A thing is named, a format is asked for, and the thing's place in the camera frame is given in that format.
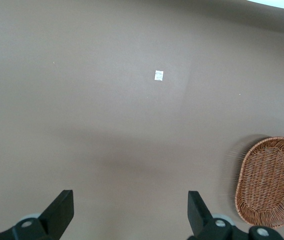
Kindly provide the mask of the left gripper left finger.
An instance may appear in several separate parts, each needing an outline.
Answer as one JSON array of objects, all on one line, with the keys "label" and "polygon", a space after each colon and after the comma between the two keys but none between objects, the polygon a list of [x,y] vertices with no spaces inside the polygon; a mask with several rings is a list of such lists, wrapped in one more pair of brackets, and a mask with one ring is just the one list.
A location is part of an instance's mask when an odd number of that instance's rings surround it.
[{"label": "left gripper left finger", "polygon": [[59,240],[74,217],[72,190],[63,190],[39,215],[0,232],[0,240]]}]

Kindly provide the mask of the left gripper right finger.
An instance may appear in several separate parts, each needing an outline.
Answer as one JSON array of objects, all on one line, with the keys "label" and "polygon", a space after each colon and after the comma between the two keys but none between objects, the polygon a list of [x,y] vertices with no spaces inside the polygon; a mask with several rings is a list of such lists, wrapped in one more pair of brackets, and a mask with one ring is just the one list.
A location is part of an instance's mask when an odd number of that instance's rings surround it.
[{"label": "left gripper right finger", "polygon": [[253,226],[243,232],[229,221],[213,217],[198,191],[188,192],[187,217],[193,232],[190,240],[282,240],[275,230]]}]

